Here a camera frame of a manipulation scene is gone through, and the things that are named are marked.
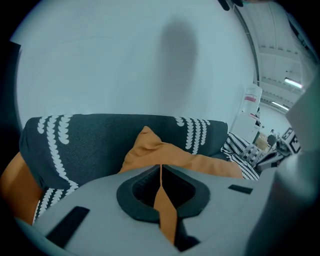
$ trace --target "white wall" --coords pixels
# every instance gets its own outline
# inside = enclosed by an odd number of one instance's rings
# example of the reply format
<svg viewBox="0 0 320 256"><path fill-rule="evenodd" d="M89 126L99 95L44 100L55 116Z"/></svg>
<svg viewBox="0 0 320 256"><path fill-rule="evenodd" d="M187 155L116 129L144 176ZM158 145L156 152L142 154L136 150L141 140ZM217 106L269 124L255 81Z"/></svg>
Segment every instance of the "white wall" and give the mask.
<svg viewBox="0 0 320 256"><path fill-rule="evenodd" d="M232 11L212 0L42 1L22 45L22 126L61 114L154 114L232 124L254 60Z"/></svg>
<svg viewBox="0 0 320 256"><path fill-rule="evenodd" d="M289 127L291 127L286 116L271 107L260 104L260 122L261 129L260 132L269 135L271 130L274 129L276 133L280 133L282 136Z"/></svg>

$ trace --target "dark gray cushion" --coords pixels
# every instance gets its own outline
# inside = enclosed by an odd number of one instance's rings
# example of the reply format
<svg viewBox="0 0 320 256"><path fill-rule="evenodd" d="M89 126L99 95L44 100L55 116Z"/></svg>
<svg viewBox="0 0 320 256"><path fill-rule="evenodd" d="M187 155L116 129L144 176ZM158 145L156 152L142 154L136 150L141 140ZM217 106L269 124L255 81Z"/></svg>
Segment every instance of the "dark gray cushion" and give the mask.
<svg viewBox="0 0 320 256"><path fill-rule="evenodd" d="M214 156L228 136L220 121L138 114L76 114L31 118L20 152L38 184L70 191L120 171L144 126L163 142Z"/></svg>

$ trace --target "sofa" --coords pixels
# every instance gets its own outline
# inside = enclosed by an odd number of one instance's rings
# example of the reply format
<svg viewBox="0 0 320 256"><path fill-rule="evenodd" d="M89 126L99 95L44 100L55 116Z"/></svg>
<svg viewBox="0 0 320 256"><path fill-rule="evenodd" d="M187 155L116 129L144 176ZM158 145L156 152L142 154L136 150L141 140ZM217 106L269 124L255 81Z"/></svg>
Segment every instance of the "sofa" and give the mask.
<svg viewBox="0 0 320 256"><path fill-rule="evenodd" d="M194 155L235 162L245 179L259 179L254 164L261 153L228 133L225 122L140 114L45 116L31 118L24 127L20 153L1 176L5 200L16 216L32 224L85 183L118 173L144 126L163 142ZM22 190L33 192L25 196Z"/></svg>

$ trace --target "black strip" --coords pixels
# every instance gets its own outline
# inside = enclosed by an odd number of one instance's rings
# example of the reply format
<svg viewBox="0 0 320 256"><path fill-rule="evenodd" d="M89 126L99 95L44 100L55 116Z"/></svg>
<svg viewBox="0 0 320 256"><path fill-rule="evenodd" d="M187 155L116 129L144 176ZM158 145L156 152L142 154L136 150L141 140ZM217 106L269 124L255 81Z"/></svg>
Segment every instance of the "black strip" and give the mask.
<svg viewBox="0 0 320 256"><path fill-rule="evenodd" d="M239 185L231 185L231 186L228 187L228 189L234 190L234 191L238 191L238 192L241 192L241 193L245 193L245 194L248 194L248 195L250 195L252 190L253 190L252 188L245 187L245 186L239 186Z"/></svg>
<svg viewBox="0 0 320 256"><path fill-rule="evenodd" d="M57 246L64 248L90 210L76 206L46 236Z"/></svg>

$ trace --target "orange pillow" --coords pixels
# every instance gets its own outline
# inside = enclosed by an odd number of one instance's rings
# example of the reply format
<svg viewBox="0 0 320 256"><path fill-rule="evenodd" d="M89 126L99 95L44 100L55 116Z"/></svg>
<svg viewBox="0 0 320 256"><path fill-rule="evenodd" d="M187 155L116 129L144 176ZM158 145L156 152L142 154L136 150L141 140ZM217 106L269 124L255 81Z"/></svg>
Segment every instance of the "orange pillow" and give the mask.
<svg viewBox="0 0 320 256"><path fill-rule="evenodd" d="M42 193L19 152L0 177L0 195L15 217L32 225Z"/></svg>
<svg viewBox="0 0 320 256"><path fill-rule="evenodd" d="M175 145L162 142L145 126L136 138L133 148L125 156L119 173L153 165L161 166L160 188L155 196L153 208L159 212L161 231L172 244L175 243L177 211L162 186L162 165L175 165L216 176L243 178L238 164L185 152Z"/></svg>
<svg viewBox="0 0 320 256"><path fill-rule="evenodd" d="M126 154L119 173L153 165L174 165L210 175L243 178L237 163L185 152L175 145L162 142L145 126L133 148Z"/></svg>

